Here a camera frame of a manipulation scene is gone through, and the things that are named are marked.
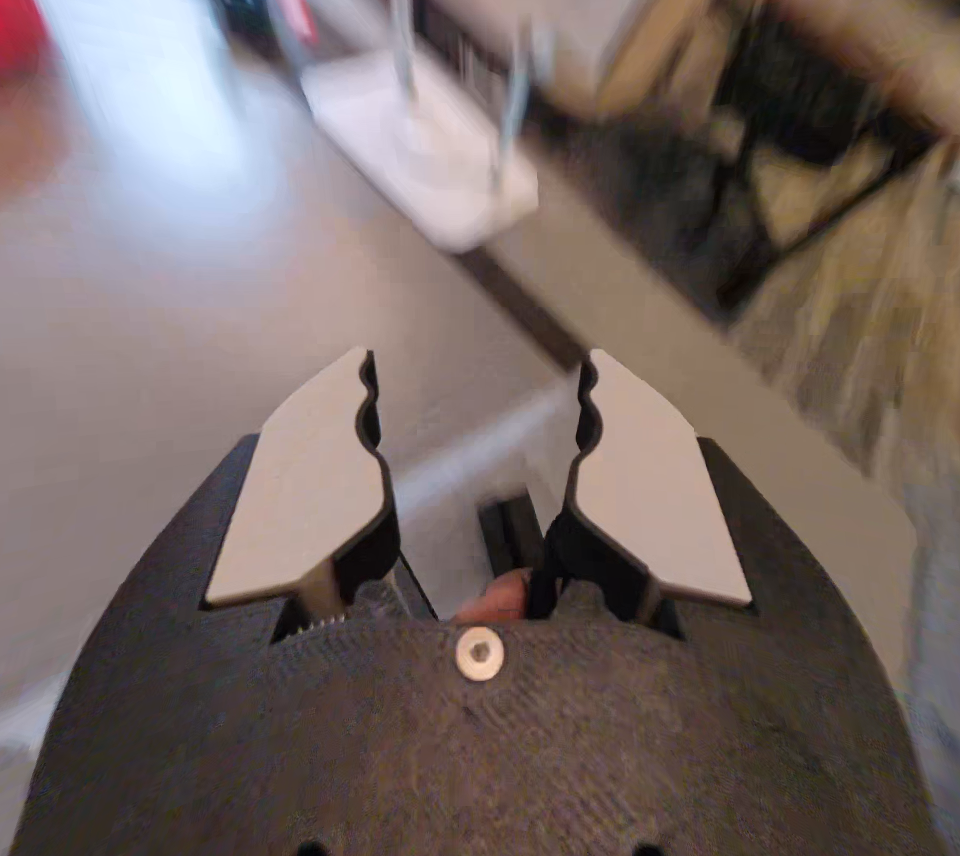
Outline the white sign stand base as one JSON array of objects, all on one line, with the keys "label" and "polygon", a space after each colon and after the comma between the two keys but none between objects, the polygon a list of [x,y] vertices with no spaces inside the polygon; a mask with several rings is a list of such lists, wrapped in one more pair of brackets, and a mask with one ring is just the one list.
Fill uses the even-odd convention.
[{"label": "white sign stand base", "polygon": [[513,150],[494,184],[494,123],[423,51],[414,54],[414,85],[409,102],[389,50],[318,64],[301,76],[318,127],[437,249],[474,250],[535,213],[533,162]]}]

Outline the dark metal frame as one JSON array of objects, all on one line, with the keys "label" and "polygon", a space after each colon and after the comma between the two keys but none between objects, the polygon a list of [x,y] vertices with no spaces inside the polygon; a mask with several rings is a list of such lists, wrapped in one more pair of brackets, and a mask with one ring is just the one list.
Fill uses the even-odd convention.
[{"label": "dark metal frame", "polygon": [[[714,170],[709,216],[697,227],[704,240],[722,213],[727,191],[740,188],[752,207],[752,237],[715,290],[722,313],[734,316],[783,262],[808,250],[846,216],[915,169],[941,136],[933,125],[902,112],[861,74],[846,69],[774,2],[760,4],[742,22],[714,93],[713,106],[733,109],[743,122],[737,153]],[[884,164],[832,209],[815,214],[796,238],[774,243],[752,178],[758,148],[770,148],[815,170],[840,163],[870,139]]]}]

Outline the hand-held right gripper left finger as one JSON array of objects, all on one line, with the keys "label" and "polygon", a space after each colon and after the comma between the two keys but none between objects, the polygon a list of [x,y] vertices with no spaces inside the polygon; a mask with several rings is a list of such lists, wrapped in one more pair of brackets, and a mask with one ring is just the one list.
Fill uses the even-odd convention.
[{"label": "hand-held right gripper left finger", "polygon": [[290,598],[326,622],[389,575],[400,523],[378,395],[375,355],[357,346],[270,415],[211,571],[210,609]]}]

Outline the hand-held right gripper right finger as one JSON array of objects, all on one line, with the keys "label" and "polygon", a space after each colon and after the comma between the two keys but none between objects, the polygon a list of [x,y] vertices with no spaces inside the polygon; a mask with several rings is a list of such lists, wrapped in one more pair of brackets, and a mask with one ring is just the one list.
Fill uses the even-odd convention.
[{"label": "hand-held right gripper right finger", "polygon": [[543,558],[543,614],[573,583],[626,624],[676,624],[680,603],[750,614],[754,596],[696,431],[602,349],[582,361],[579,417]]}]

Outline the person's right hand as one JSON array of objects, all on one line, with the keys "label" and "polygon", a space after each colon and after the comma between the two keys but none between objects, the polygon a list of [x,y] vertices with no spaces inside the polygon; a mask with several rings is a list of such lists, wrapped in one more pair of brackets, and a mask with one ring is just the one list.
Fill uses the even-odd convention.
[{"label": "person's right hand", "polygon": [[525,620],[532,575],[530,568],[523,567],[497,576],[482,593],[462,604],[451,622],[486,625]]}]

